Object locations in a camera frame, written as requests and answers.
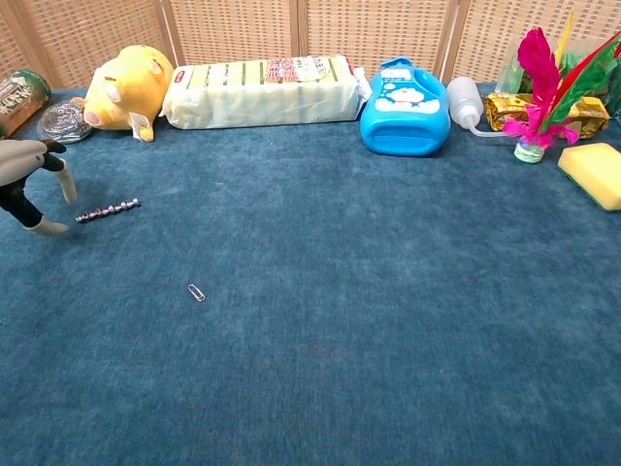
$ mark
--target white package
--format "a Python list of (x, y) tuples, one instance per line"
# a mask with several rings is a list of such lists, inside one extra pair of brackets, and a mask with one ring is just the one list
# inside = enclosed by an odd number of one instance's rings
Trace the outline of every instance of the white package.
[(354, 120), (365, 84), (343, 55), (180, 66), (160, 115), (181, 129)]

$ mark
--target blue bottle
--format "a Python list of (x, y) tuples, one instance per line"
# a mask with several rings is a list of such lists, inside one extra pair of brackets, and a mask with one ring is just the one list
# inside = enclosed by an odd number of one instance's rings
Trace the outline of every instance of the blue bottle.
[(448, 92), (434, 75), (398, 57), (382, 63), (371, 90), (360, 116), (360, 133), (369, 150), (422, 157), (444, 144), (450, 131)]

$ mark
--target yellow sponge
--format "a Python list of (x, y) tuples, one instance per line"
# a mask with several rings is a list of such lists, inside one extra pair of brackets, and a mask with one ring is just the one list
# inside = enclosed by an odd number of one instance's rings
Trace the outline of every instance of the yellow sponge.
[(603, 209), (621, 210), (621, 152), (606, 143), (566, 148), (559, 168)]

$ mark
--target woven screen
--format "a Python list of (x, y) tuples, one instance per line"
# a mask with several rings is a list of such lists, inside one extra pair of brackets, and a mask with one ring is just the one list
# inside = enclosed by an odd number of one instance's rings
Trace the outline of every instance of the woven screen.
[(309, 53), (342, 53), (352, 66), (364, 66), (368, 78), (401, 55), (432, 72), (447, 6), (444, 0), (309, 0)]
[(558, 40), (571, 6), (571, 37), (604, 41), (621, 29), (621, 0), (472, 0), (450, 77), (495, 82), (507, 50), (532, 27), (540, 26), (551, 47)]
[(95, 68), (125, 46), (165, 52), (168, 39), (151, 0), (19, 1), (64, 87), (88, 86)]
[(26, 60), (17, 47), (13, 34), (6, 21), (0, 17), (0, 81), (7, 78), (13, 71), (26, 68)]
[(184, 64), (289, 56), (288, 0), (170, 0)]

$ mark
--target yellow plush toy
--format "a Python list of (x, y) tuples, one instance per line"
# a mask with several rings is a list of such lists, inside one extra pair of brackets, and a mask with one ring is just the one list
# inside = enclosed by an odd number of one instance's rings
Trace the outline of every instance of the yellow plush toy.
[(84, 98), (84, 121), (99, 129), (133, 129), (153, 141), (153, 121), (162, 107), (173, 65), (157, 49), (129, 46), (95, 70)]

